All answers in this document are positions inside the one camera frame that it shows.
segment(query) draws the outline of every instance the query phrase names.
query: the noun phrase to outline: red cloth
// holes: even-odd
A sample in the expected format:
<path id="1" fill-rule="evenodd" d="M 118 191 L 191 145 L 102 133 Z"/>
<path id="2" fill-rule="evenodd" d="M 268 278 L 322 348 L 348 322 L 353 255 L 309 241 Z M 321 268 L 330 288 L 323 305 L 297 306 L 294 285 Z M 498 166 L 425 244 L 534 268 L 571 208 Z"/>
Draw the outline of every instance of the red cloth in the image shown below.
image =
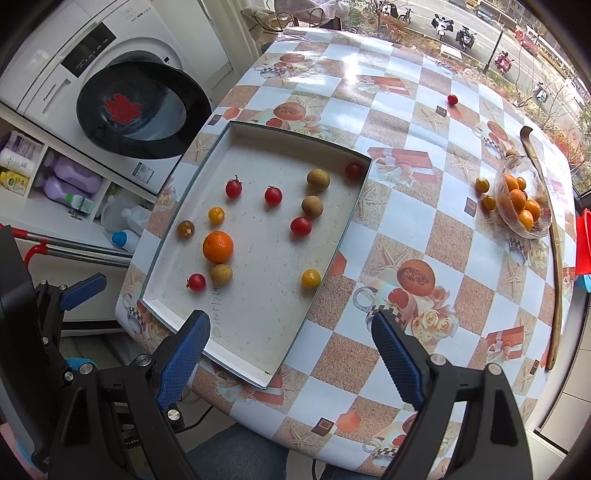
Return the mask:
<path id="1" fill-rule="evenodd" d="M 591 212 L 587 209 L 577 218 L 577 261 L 575 275 L 591 273 L 591 244 L 589 244 L 589 228 L 591 227 Z"/>

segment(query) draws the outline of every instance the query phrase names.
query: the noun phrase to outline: scooter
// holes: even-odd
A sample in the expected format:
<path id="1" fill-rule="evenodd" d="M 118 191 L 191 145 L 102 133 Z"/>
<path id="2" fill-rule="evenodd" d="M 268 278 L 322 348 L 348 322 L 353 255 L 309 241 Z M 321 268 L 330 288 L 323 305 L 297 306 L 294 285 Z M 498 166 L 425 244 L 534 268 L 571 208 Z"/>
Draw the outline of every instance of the scooter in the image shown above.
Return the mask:
<path id="1" fill-rule="evenodd" d="M 511 70 L 512 63 L 513 60 L 509 59 L 509 54 L 506 51 L 499 53 L 495 58 L 496 68 L 499 70 L 501 75 L 504 75 L 509 70 Z"/>
<path id="2" fill-rule="evenodd" d="M 411 14 L 412 10 L 410 10 L 409 8 L 407 8 L 406 13 L 404 15 L 400 15 L 398 17 L 399 20 L 402 20 L 404 23 L 410 25 L 410 14 Z"/>
<path id="3" fill-rule="evenodd" d="M 475 33 L 469 31 L 468 27 L 462 25 L 462 29 L 456 34 L 456 41 L 460 43 L 462 51 L 473 47 L 475 35 Z"/>
<path id="4" fill-rule="evenodd" d="M 446 31 L 453 32 L 453 20 L 446 20 L 445 17 L 439 17 L 437 14 L 435 14 L 435 18 L 431 20 L 431 25 L 437 32 L 440 41 L 445 37 Z"/>

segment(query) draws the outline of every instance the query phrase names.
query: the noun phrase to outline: glass bowl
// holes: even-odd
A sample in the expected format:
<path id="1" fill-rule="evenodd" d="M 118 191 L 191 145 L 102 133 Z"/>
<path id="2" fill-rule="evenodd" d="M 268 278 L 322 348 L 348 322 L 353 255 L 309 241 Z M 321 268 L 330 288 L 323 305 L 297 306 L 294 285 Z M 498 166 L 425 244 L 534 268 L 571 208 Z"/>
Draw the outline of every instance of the glass bowl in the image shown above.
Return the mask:
<path id="1" fill-rule="evenodd" d="M 509 197 L 509 188 L 503 176 L 505 173 L 513 175 L 515 178 L 522 177 L 525 179 L 527 198 L 540 204 L 540 218 L 534 222 L 534 226 L 530 231 L 527 231 L 519 221 L 518 214 Z M 552 220 L 552 213 L 548 204 L 549 199 L 544 192 L 544 185 L 540 180 L 540 176 L 528 157 L 512 155 L 505 159 L 505 165 L 496 173 L 495 197 L 496 208 L 499 210 L 501 217 L 517 235 L 523 238 L 542 238 L 548 235 Z"/>

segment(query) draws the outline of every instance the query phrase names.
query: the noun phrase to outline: white tray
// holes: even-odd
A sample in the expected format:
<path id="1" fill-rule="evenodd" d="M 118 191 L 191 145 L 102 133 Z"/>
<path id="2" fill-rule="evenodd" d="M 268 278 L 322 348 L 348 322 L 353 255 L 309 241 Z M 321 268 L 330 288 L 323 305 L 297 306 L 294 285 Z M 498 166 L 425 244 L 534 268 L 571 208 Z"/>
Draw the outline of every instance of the white tray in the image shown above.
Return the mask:
<path id="1" fill-rule="evenodd" d="M 350 181 L 347 164 L 369 170 L 370 159 L 326 141 L 263 125 L 230 122 L 187 188 L 158 251 L 142 292 L 146 308 L 173 331 L 193 310 L 206 312 L 212 335 L 205 354 L 239 377 L 266 388 L 287 355 L 316 293 L 303 289 L 304 270 L 315 268 L 324 278 L 349 224 L 365 178 Z M 301 201 L 309 191 L 312 168 L 330 173 L 330 187 L 318 193 L 324 213 L 313 220 L 312 233 L 294 239 L 291 221 L 303 215 Z M 237 201 L 226 197 L 228 180 L 243 183 Z M 283 192 L 278 207 L 267 208 L 269 185 Z M 207 212 L 221 206 L 226 218 L 211 225 Z M 177 237 L 177 225 L 189 219 L 195 234 Z M 234 240 L 229 261 L 232 281 L 214 288 L 212 266 L 203 256 L 203 239 L 223 230 Z M 193 293 L 187 278 L 202 273 L 206 290 Z"/>

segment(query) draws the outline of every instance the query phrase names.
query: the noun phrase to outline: table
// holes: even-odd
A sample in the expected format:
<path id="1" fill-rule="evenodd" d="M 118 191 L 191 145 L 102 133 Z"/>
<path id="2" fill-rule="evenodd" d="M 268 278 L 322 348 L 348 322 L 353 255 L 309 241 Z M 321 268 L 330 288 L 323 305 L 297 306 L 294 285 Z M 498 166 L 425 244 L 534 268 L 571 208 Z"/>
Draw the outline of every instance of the table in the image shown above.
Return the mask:
<path id="1" fill-rule="evenodd" d="M 460 366 L 497 362 L 524 421 L 544 388 L 554 306 L 549 237 L 512 234 L 486 215 L 473 188 L 492 180 L 507 148 L 532 142 L 551 192 L 564 250 L 564 319 L 572 295 L 574 203 L 568 163 L 544 133 L 491 88 L 423 53 L 374 38 L 317 29 L 281 36 L 215 109 L 155 204 L 117 304 L 121 325 L 153 351 L 168 334 L 138 301 L 178 200 L 227 121 L 278 125 L 273 109 L 297 102 L 302 121 L 281 122 L 373 159 L 352 223 L 293 348 L 265 391 L 203 358 L 192 390 L 236 421 L 305 455 L 380 475 L 415 413 L 400 399 L 366 328 L 389 303 L 396 272 L 427 263 L 436 288 L 411 296 L 407 330 Z M 459 104 L 449 107 L 454 93 Z M 457 404 L 434 464 L 441 476 L 459 434 Z"/>

